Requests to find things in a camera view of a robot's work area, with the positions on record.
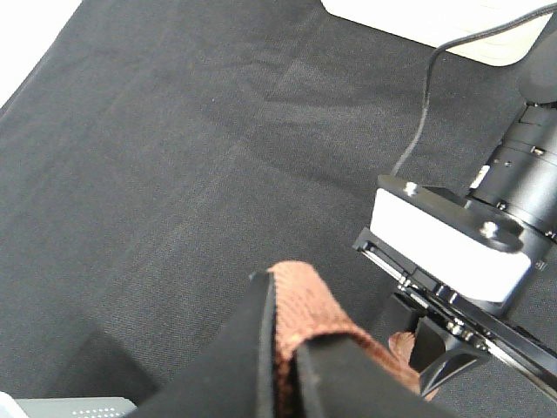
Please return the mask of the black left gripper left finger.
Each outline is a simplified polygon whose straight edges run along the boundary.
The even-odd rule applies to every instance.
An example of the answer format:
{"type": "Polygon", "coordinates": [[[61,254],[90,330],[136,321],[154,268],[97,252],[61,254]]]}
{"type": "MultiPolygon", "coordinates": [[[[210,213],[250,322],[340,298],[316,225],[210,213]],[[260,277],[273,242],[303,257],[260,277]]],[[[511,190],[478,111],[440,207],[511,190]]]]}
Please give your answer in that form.
{"type": "Polygon", "coordinates": [[[131,417],[273,417],[275,286],[255,273],[208,348],[131,417]]]}

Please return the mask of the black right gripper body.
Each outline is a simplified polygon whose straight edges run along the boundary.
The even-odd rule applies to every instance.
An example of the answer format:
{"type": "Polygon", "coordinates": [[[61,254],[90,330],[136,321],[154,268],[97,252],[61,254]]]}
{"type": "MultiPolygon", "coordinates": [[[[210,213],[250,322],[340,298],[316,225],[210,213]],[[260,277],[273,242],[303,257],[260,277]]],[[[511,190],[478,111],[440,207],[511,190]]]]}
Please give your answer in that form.
{"type": "Polygon", "coordinates": [[[451,287],[437,281],[363,228],[353,244],[397,282],[395,293],[407,295],[427,310],[425,317],[457,338],[485,347],[529,379],[551,400],[556,398],[556,353],[524,328],[495,316],[451,287]]]}

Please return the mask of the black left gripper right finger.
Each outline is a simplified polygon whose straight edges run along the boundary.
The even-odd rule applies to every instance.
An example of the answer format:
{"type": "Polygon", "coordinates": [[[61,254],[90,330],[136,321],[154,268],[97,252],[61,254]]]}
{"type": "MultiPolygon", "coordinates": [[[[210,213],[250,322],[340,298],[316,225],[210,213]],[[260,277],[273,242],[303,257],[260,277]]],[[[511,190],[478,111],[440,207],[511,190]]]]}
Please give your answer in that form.
{"type": "Polygon", "coordinates": [[[448,417],[404,388],[347,336],[321,336],[295,354],[297,417],[448,417]]]}

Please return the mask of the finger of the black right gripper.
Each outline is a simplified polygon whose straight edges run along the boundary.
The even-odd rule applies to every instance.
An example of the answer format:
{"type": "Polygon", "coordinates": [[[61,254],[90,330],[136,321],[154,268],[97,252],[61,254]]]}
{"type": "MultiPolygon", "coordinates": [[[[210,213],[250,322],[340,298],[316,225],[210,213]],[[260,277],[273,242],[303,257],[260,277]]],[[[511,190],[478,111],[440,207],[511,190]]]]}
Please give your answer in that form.
{"type": "Polygon", "coordinates": [[[419,393],[432,394],[469,367],[490,358],[485,347],[463,341],[427,317],[420,318],[414,332],[410,366],[419,374],[419,393]]]}
{"type": "Polygon", "coordinates": [[[407,295],[393,295],[393,330],[414,333],[419,321],[427,315],[427,310],[407,295]]]}

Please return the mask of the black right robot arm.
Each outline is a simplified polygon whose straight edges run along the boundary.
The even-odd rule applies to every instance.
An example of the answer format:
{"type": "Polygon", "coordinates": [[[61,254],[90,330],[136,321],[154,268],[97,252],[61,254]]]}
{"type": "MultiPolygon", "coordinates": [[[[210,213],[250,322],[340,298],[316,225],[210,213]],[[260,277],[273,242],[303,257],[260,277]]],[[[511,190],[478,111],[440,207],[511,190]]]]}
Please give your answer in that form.
{"type": "Polygon", "coordinates": [[[556,395],[556,354],[507,318],[556,246],[556,38],[520,76],[524,105],[465,196],[378,178],[354,248],[397,283],[391,315],[413,333],[429,395],[495,357],[556,395]]]}

